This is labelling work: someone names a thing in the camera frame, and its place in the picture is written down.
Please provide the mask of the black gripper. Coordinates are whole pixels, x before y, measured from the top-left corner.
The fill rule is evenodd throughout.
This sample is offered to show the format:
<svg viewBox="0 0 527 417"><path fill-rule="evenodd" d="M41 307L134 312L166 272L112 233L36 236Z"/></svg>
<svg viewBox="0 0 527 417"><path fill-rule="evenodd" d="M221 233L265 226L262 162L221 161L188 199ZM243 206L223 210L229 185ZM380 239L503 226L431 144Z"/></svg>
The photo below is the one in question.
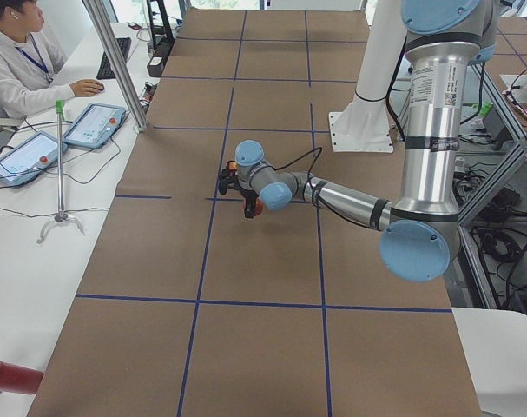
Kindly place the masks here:
<svg viewBox="0 0 527 417"><path fill-rule="evenodd" d="M258 195L254 190L242 190L242 196L244 197L244 216L248 219L255 217L256 202Z"/></svg>

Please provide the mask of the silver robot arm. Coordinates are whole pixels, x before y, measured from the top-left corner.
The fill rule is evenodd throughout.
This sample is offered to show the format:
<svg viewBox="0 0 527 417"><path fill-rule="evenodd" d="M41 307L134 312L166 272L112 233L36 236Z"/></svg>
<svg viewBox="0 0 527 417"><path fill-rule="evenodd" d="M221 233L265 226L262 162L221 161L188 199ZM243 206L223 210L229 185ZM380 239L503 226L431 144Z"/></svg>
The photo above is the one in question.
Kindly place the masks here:
<svg viewBox="0 0 527 417"><path fill-rule="evenodd" d="M495 1L381 1L375 10L353 100L329 116L336 152L390 152L386 113L402 60L412 67L401 195L389 202L272 166L262 146L241 142L221 172L219 191L242 194L245 215L283 209L295 198L378 230L383 263L408 281L441 276L459 250L452 181L466 71L495 49Z"/></svg>

